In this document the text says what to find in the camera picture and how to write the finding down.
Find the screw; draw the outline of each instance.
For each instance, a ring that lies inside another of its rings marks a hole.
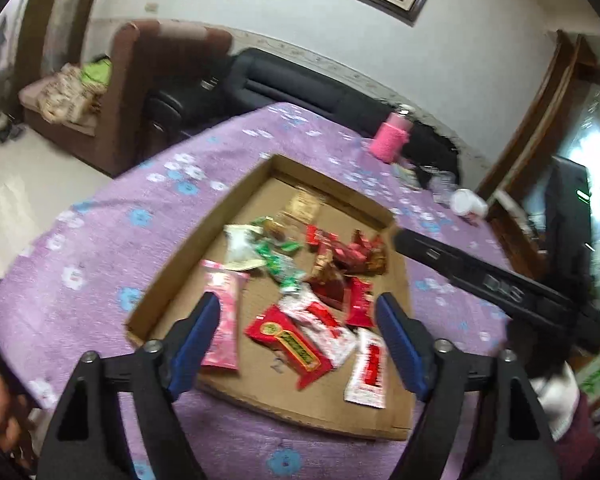
[[[95,350],[88,350],[84,354],[82,354],[82,357],[80,357],[80,361],[82,361],[83,363],[93,363],[96,359],[99,359],[99,357],[100,356]]]
[[[144,343],[142,348],[144,348],[144,351],[148,352],[149,354],[155,354],[156,352],[162,350],[162,343],[157,339],[151,339],[150,341]]]
[[[510,363],[512,361],[515,361],[517,359],[517,356],[516,356],[516,354],[514,353],[513,350],[510,350],[510,349],[506,348],[502,352],[500,352],[500,358],[504,362]]]
[[[446,354],[451,352],[454,348],[451,341],[447,341],[446,339],[436,339],[436,342],[433,343],[433,348],[436,349],[437,352],[441,354]]]

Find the person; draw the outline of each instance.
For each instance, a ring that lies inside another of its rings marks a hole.
[[[26,472],[34,472],[36,457],[33,452],[31,425],[28,420],[27,399],[13,397],[0,373],[0,450],[13,456],[16,464]]]

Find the floor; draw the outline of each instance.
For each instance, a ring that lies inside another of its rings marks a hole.
[[[33,130],[0,144],[0,278],[58,213],[109,181]]]

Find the purple tablecloth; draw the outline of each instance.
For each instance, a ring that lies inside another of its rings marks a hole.
[[[171,148],[63,212],[27,248],[0,284],[0,349],[43,406],[53,407],[80,355],[131,350],[123,322],[179,242],[226,191],[272,153],[283,153],[373,197],[400,225],[506,267],[484,224],[471,226],[390,176],[366,152],[368,140],[290,104],[235,118]],[[504,336],[506,316],[407,261],[411,304],[435,338],[487,354]],[[456,478],[474,403],[445,478]],[[141,479],[153,477],[129,397],[122,399],[130,449]],[[211,479],[386,479],[404,449],[305,430],[191,391],[174,405]]]

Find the cardboard tray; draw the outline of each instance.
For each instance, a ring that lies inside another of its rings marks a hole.
[[[126,322],[132,343],[139,346],[148,339],[162,338],[174,322],[190,314],[205,285],[199,261],[224,261],[225,224],[248,223],[283,210],[296,192],[295,186],[316,190],[325,197],[315,219],[318,227],[335,232],[343,240],[349,240],[355,228],[370,238],[380,232],[387,247],[392,247],[396,227],[390,211],[318,171],[274,155],[244,177],[173,254]],[[404,258],[392,250],[388,253],[387,272],[371,278],[374,296],[392,292],[410,314]],[[294,259],[299,268],[309,271],[315,255],[302,248]],[[265,271],[255,271],[238,310],[239,370],[202,370],[198,386],[292,423],[366,438],[405,440],[411,429],[414,399],[403,389],[391,358],[384,410],[344,401],[355,351],[338,370],[300,392],[296,390],[298,375],[291,368],[276,367],[280,373],[272,367],[274,353],[245,336],[244,329],[279,298],[278,284]],[[344,318],[344,312],[331,311]]]

